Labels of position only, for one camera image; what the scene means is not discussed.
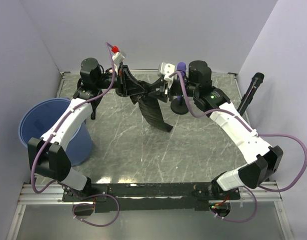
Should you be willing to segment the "black trash bag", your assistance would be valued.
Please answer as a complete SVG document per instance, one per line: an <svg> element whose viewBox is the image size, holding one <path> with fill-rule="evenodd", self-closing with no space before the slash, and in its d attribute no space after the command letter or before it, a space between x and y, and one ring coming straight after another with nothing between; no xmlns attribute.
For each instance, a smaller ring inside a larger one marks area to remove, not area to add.
<svg viewBox="0 0 307 240"><path fill-rule="evenodd" d="M140 80L138 83L144 88L145 93L138 93L130 96L131 102L134 105L138 103L141 115L149 125L169 133L173 129L173 126L164 121L158 99L150 96L150 93L156 92L156 89L159 89L164 82L158 79L154 83L145 82L143 80Z"/></svg>

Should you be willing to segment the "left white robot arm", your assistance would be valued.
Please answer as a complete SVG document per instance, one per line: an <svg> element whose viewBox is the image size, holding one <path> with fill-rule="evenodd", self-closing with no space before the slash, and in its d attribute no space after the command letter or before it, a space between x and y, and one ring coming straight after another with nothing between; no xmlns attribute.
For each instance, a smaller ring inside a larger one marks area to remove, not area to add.
<svg viewBox="0 0 307 240"><path fill-rule="evenodd" d="M87 201L92 195L91 179L73 169L66 154L68 145L82 123L90 117L95 119L96 109L103 96L111 89L126 97L128 89L124 83L138 81L131 74L124 57L115 54L111 58L111 69L104 70L93 58L82 61L77 89L64 113L55 124L41 137L32 137L28 144L31 187L36 194L45 188L37 189L35 175L51 179L52 183L74 190L81 201Z"/></svg>

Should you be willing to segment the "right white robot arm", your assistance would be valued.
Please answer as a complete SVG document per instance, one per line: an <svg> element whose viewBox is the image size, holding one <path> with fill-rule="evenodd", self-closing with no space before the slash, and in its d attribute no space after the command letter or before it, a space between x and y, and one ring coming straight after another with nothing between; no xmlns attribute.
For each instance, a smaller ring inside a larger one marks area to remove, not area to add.
<svg viewBox="0 0 307 240"><path fill-rule="evenodd" d="M283 150L262 139L229 97L213 85L212 70L205 61L195 60L189 65L162 62L157 75L159 80L150 86L151 97L164 102L174 98L172 108L182 97L186 112L190 113L193 110L189 98L192 98L195 106L227 134L243 155L243 166L223 172L212 180L211 192L215 198L223 199L238 187L255 189L277 171Z"/></svg>

